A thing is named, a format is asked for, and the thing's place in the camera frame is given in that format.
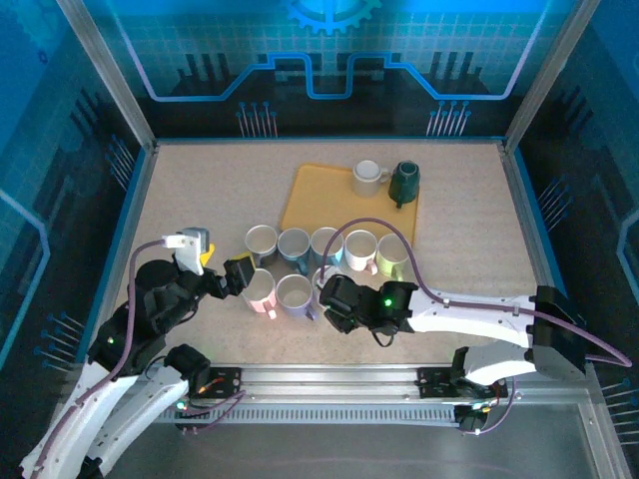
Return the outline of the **pink mug with lettering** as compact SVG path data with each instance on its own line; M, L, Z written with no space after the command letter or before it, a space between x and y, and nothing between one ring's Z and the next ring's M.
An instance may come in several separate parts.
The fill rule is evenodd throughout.
M251 282L242 292L242 298L255 313L265 314L269 319L276 319L276 282L269 271L257 268Z

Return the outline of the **grey mug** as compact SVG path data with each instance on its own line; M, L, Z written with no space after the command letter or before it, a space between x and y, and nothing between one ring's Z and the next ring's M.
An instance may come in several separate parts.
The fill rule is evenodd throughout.
M256 267L267 268L278 256L278 232L267 225L257 225L245 235L245 245L251 253Z

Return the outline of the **white speckled mug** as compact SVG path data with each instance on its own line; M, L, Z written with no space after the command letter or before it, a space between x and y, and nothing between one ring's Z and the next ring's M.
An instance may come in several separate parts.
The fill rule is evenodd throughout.
M326 282L336 274L343 274L343 271L335 265L325 265L316 270L311 280L316 301L320 301L320 293Z

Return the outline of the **light green mug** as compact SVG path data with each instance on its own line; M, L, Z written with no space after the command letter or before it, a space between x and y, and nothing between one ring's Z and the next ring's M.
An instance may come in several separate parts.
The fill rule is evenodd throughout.
M404 280L408 253L396 234L385 235L379 240L375 260L379 273L395 281Z

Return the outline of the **purple mug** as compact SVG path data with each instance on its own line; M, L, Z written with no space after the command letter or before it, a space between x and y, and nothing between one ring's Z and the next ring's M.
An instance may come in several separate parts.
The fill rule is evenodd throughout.
M276 297L281 309L292 317L305 317L315 321L318 313L313 306L314 291L311 282L301 274L288 274L276 286Z

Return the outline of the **pale pink faceted mug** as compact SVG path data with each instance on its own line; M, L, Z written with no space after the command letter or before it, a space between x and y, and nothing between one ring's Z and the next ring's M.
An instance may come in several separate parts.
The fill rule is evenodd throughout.
M344 240L344 254L352 270L377 274L377 239L373 233L356 230L348 234Z

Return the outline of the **light blue mug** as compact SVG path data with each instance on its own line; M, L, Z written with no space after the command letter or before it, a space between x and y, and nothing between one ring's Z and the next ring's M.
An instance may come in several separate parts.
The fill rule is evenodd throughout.
M321 261L323 258L324 250L336 232L336 229L331 227L323 227L317 229L311 235L311 249L312 256L317 266L321 265ZM343 236L338 235L330 245L330 248L327 251L325 264L339 266L343 255Z

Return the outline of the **dark green mug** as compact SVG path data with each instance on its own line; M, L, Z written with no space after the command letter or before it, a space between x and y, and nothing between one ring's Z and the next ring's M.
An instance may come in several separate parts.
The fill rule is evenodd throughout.
M390 179L388 195L398 209L416 199L419 181L420 171L416 163L403 161L397 164Z

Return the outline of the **white mug red interior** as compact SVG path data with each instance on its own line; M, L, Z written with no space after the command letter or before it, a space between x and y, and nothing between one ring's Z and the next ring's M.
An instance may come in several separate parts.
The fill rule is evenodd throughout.
M389 169L381 167L373 160L362 160L352 168L353 192L361 198L374 197L389 178Z

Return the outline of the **black mounting plate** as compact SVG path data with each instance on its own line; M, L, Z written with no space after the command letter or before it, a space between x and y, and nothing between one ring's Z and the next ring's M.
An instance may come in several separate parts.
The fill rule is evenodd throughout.
M506 384L474 383L459 376L451 367L420 367L416 370L414 384L420 398L487 400L508 396Z
M238 393L242 384L240 367L210 367L196 382L194 399L227 399Z

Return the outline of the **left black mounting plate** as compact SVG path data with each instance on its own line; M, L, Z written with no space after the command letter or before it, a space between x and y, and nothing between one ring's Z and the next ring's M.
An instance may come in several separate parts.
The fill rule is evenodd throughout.
M240 367L210 367L196 382L194 399L227 399L238 393L242 384Z

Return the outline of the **yellow plastic tray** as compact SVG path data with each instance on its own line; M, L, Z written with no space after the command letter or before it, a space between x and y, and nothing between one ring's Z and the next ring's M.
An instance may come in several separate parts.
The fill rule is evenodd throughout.
M349 168L301 165L280 218L280 229L298 228L312 234L320 228L338 229L354 219L372 217L390 223L414 243L418 201L398 208L388 195L388 183L370 198L356 195L352 183Z

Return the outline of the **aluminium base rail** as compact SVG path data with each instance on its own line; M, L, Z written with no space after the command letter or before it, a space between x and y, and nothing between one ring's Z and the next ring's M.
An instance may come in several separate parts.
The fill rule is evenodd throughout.
M427 402L453 405L489 404L498 399L523 397L526 400L548 403L570 402L581 396L580 391L594 378L594 368L588 364L585 373L565 380L546 377L538 372L519 376L512 385L508 378L498 384L508 386L508 396L496 399L439 399L420 398L414 365L220 365L211 367L240 367L242 384L240 391L246 399L271 404L381 404ZM93 393L91 399L101 404L116 405L146 391L146 399L155 395L165 397L170 403L190 398L204 407L223 399L194 399L189 383L182 373L154 364L149 372L111 381Z

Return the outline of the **left aluminium enclosure post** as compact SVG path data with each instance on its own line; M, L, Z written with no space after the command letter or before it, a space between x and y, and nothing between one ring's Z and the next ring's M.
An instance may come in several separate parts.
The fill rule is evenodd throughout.
M56 0L136 140L153 152L156 137L83 0Z

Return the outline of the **right aluminium enclosure post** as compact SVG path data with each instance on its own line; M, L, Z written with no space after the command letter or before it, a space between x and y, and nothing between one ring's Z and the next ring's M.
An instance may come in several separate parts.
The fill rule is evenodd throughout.
M534 81L524 96L506 133L504 152L513 156L601 0L575 0Z

